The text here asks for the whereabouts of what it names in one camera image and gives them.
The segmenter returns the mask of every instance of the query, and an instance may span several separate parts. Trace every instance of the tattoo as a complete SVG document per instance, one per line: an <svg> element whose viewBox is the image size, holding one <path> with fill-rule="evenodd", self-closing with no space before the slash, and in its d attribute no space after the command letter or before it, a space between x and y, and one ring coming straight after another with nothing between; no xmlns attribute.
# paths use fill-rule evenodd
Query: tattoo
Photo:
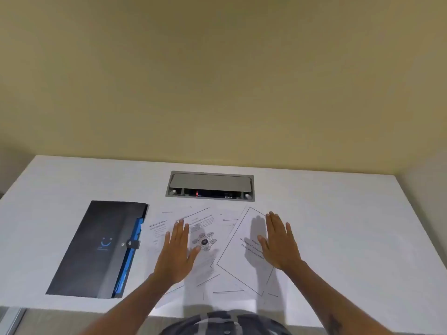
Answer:
<svg viewBox="0 0 447 335"><path fill-rule="evenodd" d="M328 323L328 334L329 335L339 335L342 330L342 324L337 321L334 316L329 315L329 323Z"/></svg>

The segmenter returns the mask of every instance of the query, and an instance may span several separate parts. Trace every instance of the diagram on paper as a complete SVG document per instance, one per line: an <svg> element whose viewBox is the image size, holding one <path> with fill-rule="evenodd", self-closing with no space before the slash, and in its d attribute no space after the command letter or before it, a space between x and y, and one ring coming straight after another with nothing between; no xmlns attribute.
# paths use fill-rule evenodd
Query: diagram on paper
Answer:
<svg viewBox="0 0 447 335"><path fill-rule="evenodd" d="M215 238L213 238L213 235L214 235L213 232L210 232L208 234L200 233L198 238L194 239L192 241L192 243L193 244L197 244L198 243L198 245L202 247L202 250L208 251L208 250L211 249L211 246L214 243L216 243L216 241L217 241Z"/></svg>

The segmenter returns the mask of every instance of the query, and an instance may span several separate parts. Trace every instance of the forearm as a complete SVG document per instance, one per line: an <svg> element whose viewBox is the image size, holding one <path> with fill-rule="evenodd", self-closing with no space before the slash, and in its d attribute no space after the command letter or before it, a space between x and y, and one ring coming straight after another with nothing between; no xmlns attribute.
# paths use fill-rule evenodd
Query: forearm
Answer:
<svg viewBox="0 0 447 335"><path fill-rule="evenodd" d="M392 334L328 285L304 261L286 274L309 302L329 335Z"/></svg>
<svg viewBox="0 0 447 335"><path fill-rule="evenodd" d="M81 335L134 335L170 284L151 275L114 308L85 329Z"/></svg>

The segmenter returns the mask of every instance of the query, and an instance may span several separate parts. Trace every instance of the stack of papers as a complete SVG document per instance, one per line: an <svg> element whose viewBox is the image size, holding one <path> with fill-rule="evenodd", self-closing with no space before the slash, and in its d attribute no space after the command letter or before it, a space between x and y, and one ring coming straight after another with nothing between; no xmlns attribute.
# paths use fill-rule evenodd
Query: stack of papers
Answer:
<svg viewBox="0 0 447 335"><path fill-rule="evenodd" d="M177 301L183 305L215 305L219 301L257 300L267 310L284 310L287 278L262 256L258 235L267 237L265 214L247 206L241 211L211 205L164 208L144 223L146 277L155 267L165 233L180 219L190 225L188 247L201 246L192 271L160 299L156 308Z"/></svg>

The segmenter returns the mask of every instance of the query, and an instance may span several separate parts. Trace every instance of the desk power outlet box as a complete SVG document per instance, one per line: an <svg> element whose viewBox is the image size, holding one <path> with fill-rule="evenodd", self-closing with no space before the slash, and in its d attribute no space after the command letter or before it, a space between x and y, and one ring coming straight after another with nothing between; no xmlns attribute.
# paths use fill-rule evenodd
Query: desk power outlet box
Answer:
<svg viewBox="0 0 447 335"><path fill-rule="evenodd" d="M166 197L254 202L254 177L172 171Z"/></svg>

